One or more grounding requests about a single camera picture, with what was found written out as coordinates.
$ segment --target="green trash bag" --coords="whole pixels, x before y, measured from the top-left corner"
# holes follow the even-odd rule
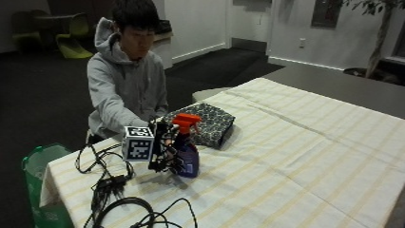
[[[21,168],[25,173],[29,202],[37,228],[73,227],[62,203],[38,208],[40,188],[46,164],[69,153],[70,151],[62,145],[53,143],[38,146],[22,159]]]

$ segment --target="dark table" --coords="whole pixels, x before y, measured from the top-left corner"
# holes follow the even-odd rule
[[[34,19],[42,21],[44,23],[52,23],[57,26],[58,32],[68,33],[69,19],[72,19],[74,14],[64,15],[41,15],[36,16]]]
[[[286,66],[263,78],[405,119],[405,86],[303,65]]]

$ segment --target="doorway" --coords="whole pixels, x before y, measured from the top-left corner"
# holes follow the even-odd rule
[[[226,27],[230,48],[266,53],[269,13],[270,0],[229,0]]]

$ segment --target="black hair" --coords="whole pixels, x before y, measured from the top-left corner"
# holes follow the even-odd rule
[[[159,24],[159,16],[151,0],[114,0],[111,15],[121,31],[127,26],[134,29],[155,30]]]

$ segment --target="gray hoodie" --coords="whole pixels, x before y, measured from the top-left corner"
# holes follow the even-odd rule
[[[109,138],[123,126],[147,126],[150,118],[166,113],[165,72],[161,58],[149,51],[133,62],[118,42],[111,21],[101,18],[94,45],[98,52],[87,61],[87,89],[94,111],[87,125],[91,134]]]

